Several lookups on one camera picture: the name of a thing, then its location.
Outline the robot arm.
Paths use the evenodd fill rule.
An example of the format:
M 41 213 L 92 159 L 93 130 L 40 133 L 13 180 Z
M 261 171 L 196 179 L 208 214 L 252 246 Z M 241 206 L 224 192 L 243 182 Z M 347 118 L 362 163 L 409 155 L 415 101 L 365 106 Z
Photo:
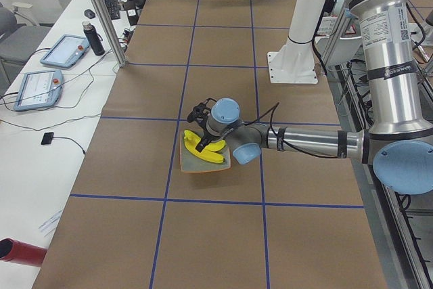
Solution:
M 408 0 L 346 0 L 359 20 L 373 108 L 373 124 L 356 133 L 245 123 L 237 102 L 223 98 L 189 113 L 203 137 L 203 150 L 225 139 L 233 157 L 246 164 L 264 148 L 318 158 L 352 158 L 372 166 L 380 182 L 400 194 L 432 190 L 432 124 L 421 113 L 418 66 L 413 57 Z

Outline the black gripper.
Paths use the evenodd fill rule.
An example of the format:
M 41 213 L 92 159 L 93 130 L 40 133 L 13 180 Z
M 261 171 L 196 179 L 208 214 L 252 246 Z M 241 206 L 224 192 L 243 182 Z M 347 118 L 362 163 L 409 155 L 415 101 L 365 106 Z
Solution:
M 196 150 L 198 152 L 202 152 L 202 150 L 204 150 L 205 147 L 209 145 L 211 142 L 220 139 L 220 133 L 210 127 L 204 127 L 203 134 L 204 134 L 203 138 L 201 138 L 201 140 L 196 145 Z

